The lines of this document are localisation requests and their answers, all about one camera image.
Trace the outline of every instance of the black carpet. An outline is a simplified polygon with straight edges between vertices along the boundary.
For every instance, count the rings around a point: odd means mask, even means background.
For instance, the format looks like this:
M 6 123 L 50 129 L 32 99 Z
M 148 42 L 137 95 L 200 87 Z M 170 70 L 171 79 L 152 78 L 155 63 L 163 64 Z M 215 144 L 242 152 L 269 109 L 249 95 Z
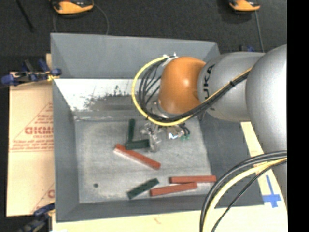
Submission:
M 50 52 L 55 30 L 206 40 L 217 42 L 221 53 L 238 51 L 240 45 L 267 52 L 287 43 L 287 0 L 258 1 L 261 9 L 244 16 L 234 14 L 223 0 L 95 0 L 98 7 L 85 16 L 64 19 L 55 16 L 48 0 L 20 0 L 36 29 L 32 33 L 16 1 L 0 0 L 0 75 L 19 70 L 26 58 L 35 63 Z M 10 232 L 32 218 L 5 217 L 7 89 L 0 89 L 0 122 L 0 231 Z

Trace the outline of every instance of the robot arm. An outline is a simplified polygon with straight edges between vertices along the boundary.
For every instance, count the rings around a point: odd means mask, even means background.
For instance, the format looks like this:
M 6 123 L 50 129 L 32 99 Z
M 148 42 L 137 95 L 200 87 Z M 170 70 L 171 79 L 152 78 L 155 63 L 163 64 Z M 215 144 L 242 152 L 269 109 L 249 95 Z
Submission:
M 204 110 L 218 119 L 251 121 L 265 153 L 287 150 L 286 51 L 283 45 L 266 54 L 236 52 L 208 63 L 191 57 L 174 58 L 162 72 L 155 106 L 148 109 L 146 102 L 139 108 L 160 126 L 181 124 Z M 148 89 L 140 86 L 140 92 Z M 286 164 L 274 169 L 274 174 L 287 205 Z

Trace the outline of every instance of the black cable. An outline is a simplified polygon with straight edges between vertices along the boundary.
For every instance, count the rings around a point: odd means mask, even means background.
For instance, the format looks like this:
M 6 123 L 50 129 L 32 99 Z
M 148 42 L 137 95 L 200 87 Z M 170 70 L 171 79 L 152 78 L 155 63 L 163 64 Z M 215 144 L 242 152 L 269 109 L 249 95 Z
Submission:
M 219 219 L 216 221 L 216 223 L 214 224 L 211 232 L 214 232 L 216 230 L 216 228 L 218 227 L 220 221 L 223 219 L 223 217 L 227 214 L 227 212 L 232 208 L 232 206 L 239 200 L 239 198 L 246 192 L 246 190 L 262 175 L 264 174 L 266 171 L 268 171 L 269 169 L 272 169 L 275 166 L 279 166 L 281 164 L 286 163 L 287 160 L 276 163 L 272 166 L 269 166 L 267 168 L 265 168 L 263 171 L 259 172 L 241 191 L 240 193 L 235 197 L 235 199 L 229 204 L 229 206 L 226 208 L 226 210 L 224 211 L 224 213 L 219 217 Z
M 222 97 L 225 93 L 227 93 L 230 89 L 232 89 L 236 84 L 245 80 L 248 77 L 248 75 L 249 75 L 249 72 L 246 72 L 245 74 L 239 76 L 238 78 L 233 80 L 233 82 L 230 82 L 227 86 L 222 88 L 212 98 L 203 102 L 201 105 L 191 109 L 190 111 L 187 111 L 186 113 L 183 113 L 181 115 L 177 115 L 175 117 L 165 118 L 165 117 L 159 116 L 157 114 L 151 113 L 150 111 L 147 110 L 147 107 L 145 106 L 143 100 L 141 101 L 141 108 L 146 114 L 151 116 L 153 119 L 160 120 L 162 122 L 174 122 L 174 121 L 177 121 L 177 120 L 182 119 L 182 118 L 187 117 L 187 116 L 194 117 L 194 116 L 199 115 L 201 112 L 205 111 L 206 109 L 208 109 L 214 102 L 216 102 L 220 97 Z
M 96 4 L 94 4 L 94 7 L 98 8 L 99 11 L 104 15 L 105 20 L 106 20 L 106 24 L 107 24 L 107 26 L 106 26 L 107 29 L 106 29 L 105 35 L 108 35 L 109 34 L 109 30 L 110 30 L 110 22 L 108 20 L 108 17 L 105 14 L 105 12 L 100 7 L 98 7 Z M 57 19 L 58 19 L 58 13 L 54 13 L 54 15 L 53 15 L 53 31 L 54 32 L 58 32 L 57 27 L 56 27 Z
M 253 164 L 258 164 L 261 162 L 271 161 L 271 160 L 279 160 L 279 159 L 282 159 L 283 157 L 286 157 L 286 154 L 287 154 L 286 151 L 277 151 L 277 152 L 271 152 L 271 153 L 264 153 L 262 155 L 249 158 L 237 164 L 236 166 L 234 166 L 227 173 L 225 173 L 219 180 L 217 180 L 217 182 L 211 187 L 202 205 L 201 216 L 200 216 L 200 232 L 202 232 L 203 230 L 203 224 L 204 224 L 207 207 L 209 203 L 211 202 L 213 195 L 216 194 L 217 190 L 220 188 L 220 186 L 225 180 L 227 180 L 235 172 L 243 170 L 244 168 L 247 168 Z
M 148 97 L 147 101 L 146 101 L 146 106 L 148 104 L 148 102 L 150 101 L 150 99 L 152 98 L 152 96 L 159 90 L 160 86 L 156 87 L 156 89 L 152 92 L 152 94 Z

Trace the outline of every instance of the blue tape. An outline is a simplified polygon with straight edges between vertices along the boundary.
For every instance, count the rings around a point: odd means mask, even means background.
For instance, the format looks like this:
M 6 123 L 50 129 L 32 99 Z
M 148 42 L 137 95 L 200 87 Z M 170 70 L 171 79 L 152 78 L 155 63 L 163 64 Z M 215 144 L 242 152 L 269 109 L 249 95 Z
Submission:
M 280 197 L 279 194 L 274 193 L 274 190 L 271 186 L 270 179 L 269 179 L 268 175 L 266 175 L 266 179 L 267 179 L 267 183 L 268 183 L 268 186 L 269 186 L 269 189 L 270 189 L 270 194 L 269 195 L 262 195 L 263 201 L 265 203 L 270 202 L 272 208 L 278 207 L 277 202 L 281 201 L 281 197 Z

